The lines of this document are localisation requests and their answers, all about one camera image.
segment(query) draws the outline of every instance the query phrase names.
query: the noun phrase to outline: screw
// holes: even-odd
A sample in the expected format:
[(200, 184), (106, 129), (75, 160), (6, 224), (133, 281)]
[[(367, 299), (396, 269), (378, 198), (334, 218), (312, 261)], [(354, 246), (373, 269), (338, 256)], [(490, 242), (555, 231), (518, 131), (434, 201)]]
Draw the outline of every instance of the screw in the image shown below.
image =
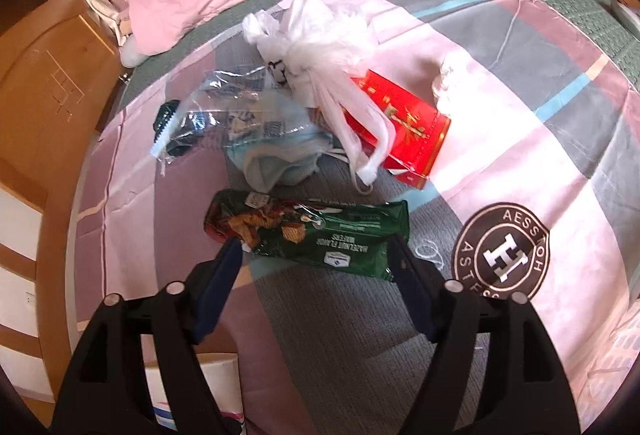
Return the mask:
[(180, 294), (182, 291), (184, 291), (184, 283), (182, 283), (181, 281), (171, 282), (166, 286), (166, 291), (168, 294), (172, 295)]
[(449, 292), (454, 292), (457, 294), (459, 292), (462, 292), (465, 287), (458, 280), (446, 280), (446, 282), (444, 282), (444, 288), (446, 288)]
[(104, 304), (108, 307), (113, 307), (116, 303), (120, 302), (120, 294), (107, 294), (104, 298)]
[(524, 305), (527, 301), (529, 301), (527, 295), (524, 292), (520, 291), (515, 291), (513, 294), (511, 294), (511, 299), (514, 300), (518, 305)]

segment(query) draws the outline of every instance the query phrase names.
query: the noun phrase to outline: red box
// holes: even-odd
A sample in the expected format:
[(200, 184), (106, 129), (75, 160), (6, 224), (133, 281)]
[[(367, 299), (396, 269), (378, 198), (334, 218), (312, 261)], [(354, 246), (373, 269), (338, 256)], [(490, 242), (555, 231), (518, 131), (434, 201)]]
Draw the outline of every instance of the red box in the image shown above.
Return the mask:
[[(396, 128), (396, 140), (382, 166), (401, 182), (422, 189), (449, 131), (451, 119), (371, 70), (355, 82)], [(376, 138), (359, 122), (349, 114), (346, 118), (363, 141), (376, 145)]]

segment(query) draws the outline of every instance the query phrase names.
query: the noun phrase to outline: white plastic bag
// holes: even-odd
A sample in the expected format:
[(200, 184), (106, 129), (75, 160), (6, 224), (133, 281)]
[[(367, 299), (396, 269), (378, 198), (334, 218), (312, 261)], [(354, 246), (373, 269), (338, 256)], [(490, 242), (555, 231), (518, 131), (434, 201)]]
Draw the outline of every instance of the white plastic bag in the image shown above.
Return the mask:
[[(260, 11), (242, 22), (245, 39), (256, 44), (274, 77), (284, 73), (296, 100), (320, 108), (349, 159), (351, 175), (367, 186), (378, 174), (396, 138), (391, 121), (350, 76), (367, 69), (378, 42), (364, 16), (347, 7), (330, 8), (320, 0), (292, 0), (282, 22)], [(377, 139), (370, 157), (347, 124), (348, 111)]]
[(431, 83), (436, 108), (447, 117), (452, 117), (454, 108), (460, 111), (460, 107), (466, 105), (466, 94), (477, 83), (467, 72), (465, 64), (466, 58), (459, 54), (447, 54), (440, 65), (440, 73)]

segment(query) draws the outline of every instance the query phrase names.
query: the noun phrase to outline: wooden bed frame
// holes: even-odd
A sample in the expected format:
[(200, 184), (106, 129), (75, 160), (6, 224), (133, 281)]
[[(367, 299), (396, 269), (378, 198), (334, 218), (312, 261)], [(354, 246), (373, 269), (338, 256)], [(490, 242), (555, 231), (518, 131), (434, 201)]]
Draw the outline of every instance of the wooden bed frame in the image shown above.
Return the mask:
[[(42, 214), (35, 260), (0, 245), (0, 266), (35, 282), (38, 337), (0, 326), (0, 345), (42, 358), (54, 399), (71, 356), (65, 261), (72, 205), (123, 71), (116, 45), (87, 9), (84, 0), (50, 0), (0, 36), (0, 187)], [(50, 421), (53, 404), (25, 402)]]

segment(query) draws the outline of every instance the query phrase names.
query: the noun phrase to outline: bedsheet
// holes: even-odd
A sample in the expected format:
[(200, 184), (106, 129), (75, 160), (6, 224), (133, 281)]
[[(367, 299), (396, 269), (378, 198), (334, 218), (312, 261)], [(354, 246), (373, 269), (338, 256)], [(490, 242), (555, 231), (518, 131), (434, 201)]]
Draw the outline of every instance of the bedsheet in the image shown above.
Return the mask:
[[(373, 194), (357, 196), (348, 171), (324, 159), (320, 173), (275, 194), (407, 200), (410, 246), (426, 263), (476, 291), (522, 288), (532, 296), (579, 398), (598, 349), (636, 294), (640, 96), (633, 85), (539, 0), (323, 1), (357, 4), (368, 15), (380, 41), (372, 60), (378, 73), (429, 100), (438, 64), (453, 57), (469, 89), (452, 99), (449, 135), (424, 190), (381, 172)], [(106, 293), (155, 293), (217, 252), (202, 221), (215, 192), (245, 188), (242, 177), (222, 152), (205, 149), (161, 176), (148, 150), (158, 106), (183, 97), (204, 67), (259, 61), (239, 30), (155, 82), (98, 141), (78, 217), (79, 320)], [(495, 227), (510, 223), (502, 232), (529, 233), (531, 260), (509, 251), (507, 234), (482, 252), (472, 226), (489, 212), (498, 213)], [(476, 251), (472, 268), (469, 250)], [(498, 258), (506, 264), (500, 279), (488, 281)], [(433, 353), (392, 283), (279, 259), (247, 257), (221, 321), (238, 344), (253, 433), (396, 433)], [(479, 336), (460, 423), (473, 417), (487, 346)]]

